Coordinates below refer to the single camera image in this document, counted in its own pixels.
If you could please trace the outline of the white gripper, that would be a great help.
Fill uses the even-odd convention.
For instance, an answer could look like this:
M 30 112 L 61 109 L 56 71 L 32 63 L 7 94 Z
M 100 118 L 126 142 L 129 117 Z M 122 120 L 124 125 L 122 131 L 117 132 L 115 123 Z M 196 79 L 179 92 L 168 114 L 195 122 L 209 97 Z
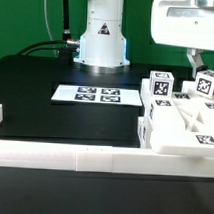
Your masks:
M 207 69 L 202 49 L 214 51 L 214 0 L 154 0 L 151 34 L 156 44 L 188 48 L 195 78 Z

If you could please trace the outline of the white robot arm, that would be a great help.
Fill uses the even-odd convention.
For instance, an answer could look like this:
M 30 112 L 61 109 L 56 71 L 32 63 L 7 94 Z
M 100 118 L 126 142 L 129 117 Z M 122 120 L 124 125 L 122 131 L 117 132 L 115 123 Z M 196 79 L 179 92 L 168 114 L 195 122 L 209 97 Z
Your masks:
M 124 0 L 88 0 L 87 29 L 75 62 L 93 72 L 112 72 L 130 62 L 122 34 Z M 156 44 L 183 47 L 192 71 L 205 65 L 201 53 L 214 51 L 214 0 L 154 0 L 151 37 Z

